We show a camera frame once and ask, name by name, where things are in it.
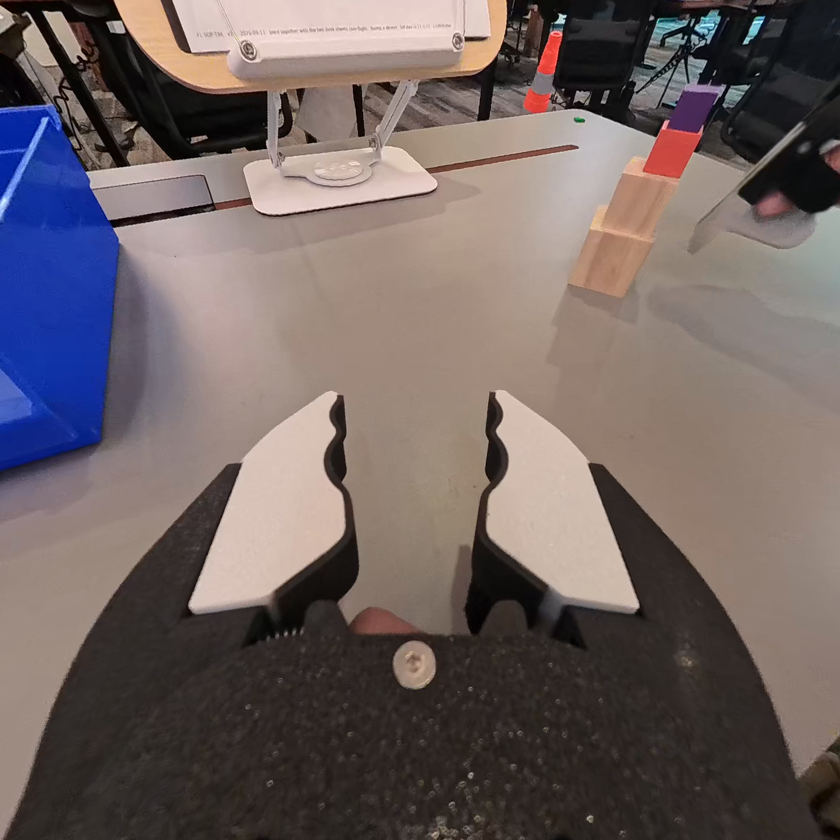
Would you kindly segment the black office chair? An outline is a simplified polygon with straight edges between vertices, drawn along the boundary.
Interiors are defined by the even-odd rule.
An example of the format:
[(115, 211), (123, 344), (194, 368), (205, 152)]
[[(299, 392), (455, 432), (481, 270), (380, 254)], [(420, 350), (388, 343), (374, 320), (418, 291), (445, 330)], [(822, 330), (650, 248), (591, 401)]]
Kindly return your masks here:
[(85, 20), (107, 88), (129, 116), (173, 160), (237, 150), (266, 151), (264, 91), (211, 94), (193, 90), (158, 68), (128, 33), (103, 18)]
[(632, 75), (656, 5), (655, 1), (572, 1), (564, 6), (553, 86), (567, 109), (633, 124)]
[(721, 141), (757, 163), (812, 110), (839, 76), (839, 2), (805, 2), (780, 47), (721, 128)]

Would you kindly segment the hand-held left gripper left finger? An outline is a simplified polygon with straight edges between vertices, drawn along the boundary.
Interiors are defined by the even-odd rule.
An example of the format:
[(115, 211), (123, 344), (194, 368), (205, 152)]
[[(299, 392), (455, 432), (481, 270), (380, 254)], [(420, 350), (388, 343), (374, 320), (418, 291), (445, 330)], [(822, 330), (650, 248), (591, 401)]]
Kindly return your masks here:
[(274, 427), (239, 464), (188, 603), (193, 615), (265, 609), (302, 623), (340, 602), (360, 570), (344, 485), (343, 396), (325, 392)]

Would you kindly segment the orange striped traffic cone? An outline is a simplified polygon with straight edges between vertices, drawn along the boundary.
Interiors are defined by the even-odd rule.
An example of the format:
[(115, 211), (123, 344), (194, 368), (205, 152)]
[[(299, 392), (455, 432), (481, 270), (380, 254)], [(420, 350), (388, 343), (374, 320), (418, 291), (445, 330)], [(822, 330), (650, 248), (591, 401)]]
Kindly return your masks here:
[(523, 108), (528, 113), (545, 113), (549, 110), (553, 92), (553, 78), (559, 59), (563, 35), (553, 31), (542, 49), (539, 64), (531, 86), (523, 101)]

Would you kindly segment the large wooden cube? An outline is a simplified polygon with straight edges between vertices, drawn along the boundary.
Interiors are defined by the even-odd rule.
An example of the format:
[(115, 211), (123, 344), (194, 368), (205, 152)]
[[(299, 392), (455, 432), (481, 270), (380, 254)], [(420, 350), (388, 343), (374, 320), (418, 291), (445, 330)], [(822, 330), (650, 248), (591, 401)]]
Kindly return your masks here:
[(607, 205), (597, 207), (568, 286), (624, 298), (650, 250), (654, 236), (629, 234), (605, 225)]

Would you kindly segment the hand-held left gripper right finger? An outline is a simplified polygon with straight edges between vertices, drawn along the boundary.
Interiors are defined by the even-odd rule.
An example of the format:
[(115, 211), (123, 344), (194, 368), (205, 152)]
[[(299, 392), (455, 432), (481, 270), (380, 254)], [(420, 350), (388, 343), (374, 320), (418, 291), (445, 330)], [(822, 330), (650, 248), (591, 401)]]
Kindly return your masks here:
[(485, 623), (504, 601), (519, 604), (526, 623), (558, 623), (568, 607), (636, 614), (590, 460), (507, 391), (488, 396), (486, 439), (466, 621)]

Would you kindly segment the white folding stand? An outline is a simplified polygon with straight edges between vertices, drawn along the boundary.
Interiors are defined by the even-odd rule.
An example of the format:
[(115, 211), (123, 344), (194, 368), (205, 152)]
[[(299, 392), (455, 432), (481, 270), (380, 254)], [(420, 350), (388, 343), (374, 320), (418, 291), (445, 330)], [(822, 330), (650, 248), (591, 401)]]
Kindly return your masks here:
[[(446, 68), (460, 58), (465, 44), (463, 17), (457, 13), (453, 23), (290, 28), (267, 38), (252, 35), (229, 51), (227, 63), (243, 81), (324, 74), (356, 80), (380, 70)], [(373, 134), (364, 137), (364, 146), (289, 156), (279, 147), (285, 93), (267, 91), (268, 156), (244, 168), (254, 209), (288, 216), (432, 192), (436, 182), (422, 167), (410, 163), (400, 174), (385, 155), (385, 145), (417, 87), (418, 80), (400, 81), (384, 117)]]

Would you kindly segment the red wooden cube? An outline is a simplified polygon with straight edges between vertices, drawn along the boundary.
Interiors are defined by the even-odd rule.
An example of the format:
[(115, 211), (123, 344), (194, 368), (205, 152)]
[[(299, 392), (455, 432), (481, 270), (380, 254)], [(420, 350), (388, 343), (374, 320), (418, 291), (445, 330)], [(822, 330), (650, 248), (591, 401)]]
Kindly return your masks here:
[(683, 175), (701, 138), (702, 130), (689, 132), (673, 129), (668, 120), (664, 121), (644, 163), (643, 171), (651, 175), (678, 180)]

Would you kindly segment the person's right hand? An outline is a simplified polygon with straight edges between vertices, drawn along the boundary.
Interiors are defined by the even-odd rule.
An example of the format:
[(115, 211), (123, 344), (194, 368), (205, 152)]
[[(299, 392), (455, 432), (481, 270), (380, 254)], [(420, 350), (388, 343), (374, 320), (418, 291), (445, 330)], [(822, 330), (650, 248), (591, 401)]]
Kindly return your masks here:
[(797, 177), (784, 182), (782, 192), (769, 193), (759, 200), (754, 210), (760, 217), (777, 217), (796, 210), (820, 213), (828, 208), (830, 197), (838, 199), (839, 146), (824, 153), (823, 164), (809, 163)]

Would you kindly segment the white instruction sheet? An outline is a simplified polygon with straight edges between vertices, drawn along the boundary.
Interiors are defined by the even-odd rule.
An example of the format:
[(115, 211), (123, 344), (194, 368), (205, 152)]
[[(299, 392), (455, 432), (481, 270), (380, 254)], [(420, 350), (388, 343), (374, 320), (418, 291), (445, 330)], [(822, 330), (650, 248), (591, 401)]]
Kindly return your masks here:
[(330, 40), (446, 36), (488, 39), (488, 2), (473, 1), (174, 1), (192, 53), (249, 42), (290, 44)]

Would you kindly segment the medium wooden cube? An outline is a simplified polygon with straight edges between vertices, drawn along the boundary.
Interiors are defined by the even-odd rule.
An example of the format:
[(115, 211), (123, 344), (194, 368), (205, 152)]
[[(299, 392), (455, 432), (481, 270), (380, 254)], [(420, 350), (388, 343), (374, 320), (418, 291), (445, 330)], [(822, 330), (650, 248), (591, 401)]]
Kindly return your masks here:
[(633, 157), (625, 166), (607, 204), (602, 227), (612, 233), (653, 240), (679, 179), (645, 170), (646, 159)]

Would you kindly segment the blue plastic bin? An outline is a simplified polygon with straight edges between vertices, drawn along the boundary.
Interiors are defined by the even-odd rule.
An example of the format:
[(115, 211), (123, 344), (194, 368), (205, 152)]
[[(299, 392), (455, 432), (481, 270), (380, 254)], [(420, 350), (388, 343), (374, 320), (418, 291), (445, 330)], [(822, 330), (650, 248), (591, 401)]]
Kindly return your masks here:
[(96, 444), (119, 238), (51, 106), (1, 111), (1, 468)]

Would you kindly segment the purple wooden cube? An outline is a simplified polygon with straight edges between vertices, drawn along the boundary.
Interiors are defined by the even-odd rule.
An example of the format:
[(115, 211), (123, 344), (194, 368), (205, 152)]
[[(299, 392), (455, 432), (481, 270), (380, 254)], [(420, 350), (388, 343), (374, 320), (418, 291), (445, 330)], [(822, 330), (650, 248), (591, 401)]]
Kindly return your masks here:
[(669, 115), (668, 129), (683, 133), (701, 132), (723, 91), (724, 87), (719, 85), (685, 85)]

